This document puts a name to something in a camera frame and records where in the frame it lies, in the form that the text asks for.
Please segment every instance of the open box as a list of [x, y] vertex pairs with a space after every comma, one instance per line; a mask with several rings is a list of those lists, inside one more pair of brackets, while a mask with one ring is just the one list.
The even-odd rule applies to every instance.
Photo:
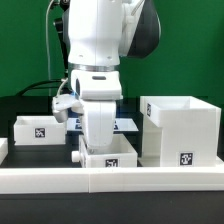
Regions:
[[137, 167], [137, 153], [123, 134], [113, 136], [106, 152], [88, 150], [83, 135], [79, 136], [79, 145], [80, 162], [83, 168]]
[[16, 145], [65, 144], [65, 123], [58, 123], [54, 116], [18, 116], [14, 124]]

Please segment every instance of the black cable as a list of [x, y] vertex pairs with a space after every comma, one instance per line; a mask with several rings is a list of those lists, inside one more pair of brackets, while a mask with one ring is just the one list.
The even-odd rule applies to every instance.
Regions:
[[26, 92], [30, 91], [30, 90], [39, 90], [39, 89], [58, 89], [58, 86], [47, 86], [47, 87], [34, 87], [34, 88], [31, 88], [31, 89], [27, 89]]
[[35, 87], [37, 86], [40, 86], [40, 85], [45, 85], [45, 84], [51, 84], [51, 83], [56, 83], [56, 82], [60, 82], [61, 83], [61, 80], [60, 79], [53, 79], [53, 80], [47, 80], [47, 81], [42, 81], [42, 82], [37, 82], [37, 83], [34, 83], [30, 86], [27, 86], [25, 89], [19, 91], [18, 93], [16, 93], [16, 96], [22, 96], [25, 92], [31, 90], [31, 89], [35, 89]]

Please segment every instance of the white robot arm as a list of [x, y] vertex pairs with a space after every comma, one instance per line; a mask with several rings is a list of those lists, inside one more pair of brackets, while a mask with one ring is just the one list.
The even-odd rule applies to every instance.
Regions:
[[106, 149], [112, 142], [116, 100], [123, 98], [116, 67], [119, 54], [127, 56], [132, 46], [144, 3], [70, 1], [68, 62], [72, 69], [68, 81], [76, 97], [58, 95], [52, 107], [59, 122], [66, 120], [67, 108], [79, 113], [89, 149]]

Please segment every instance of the table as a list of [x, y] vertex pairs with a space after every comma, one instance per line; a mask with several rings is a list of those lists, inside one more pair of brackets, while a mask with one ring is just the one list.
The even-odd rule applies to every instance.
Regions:
[[[0, 137], [8, 137], [11, 147], [12, 126], [16, 116], [50, 115], [51, 98], [2, 97], [0, 108]], [[222, 147], [223, 139], [220, 137], [221, 156]], [[59, 148], [56, 148], [57, 150], [58, 153], [49, 167], [74, 166], [66, 157], [69, 149], [65, 153]], [[62, 155], [66, 163], [59, 159]], [[34, 167], [42, 167], [47, 166], [49, 162], [31, 159], [30, 163], [24, 163], [25, 149], [20, 157], [13, 152], [11, 156], [10, 162], [3, 163], [2, 167], [26, 167], [32, 166], [31, 163]], [[0, 195], [0, 223], [214, 224], [223, 220], [223, 206], [222, 191]]]

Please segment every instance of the green background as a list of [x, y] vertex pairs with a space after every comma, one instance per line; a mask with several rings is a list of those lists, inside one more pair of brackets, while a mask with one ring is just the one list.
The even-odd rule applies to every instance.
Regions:
[[[46, 80], [48, 0], [12, 0], [0, 7], [0, 96]], [[192, 95], [224, 106], [224, 1], [154, 0], [161, 22], [159, 47], [147, 58], [122, 58], [123, 94]], [[51, 11], [50, 24], [61, 14]], [[50, 26], [52, 78], [63, 77], [57, 34]], [[32, 91], [30, 95], [47, 94]]]

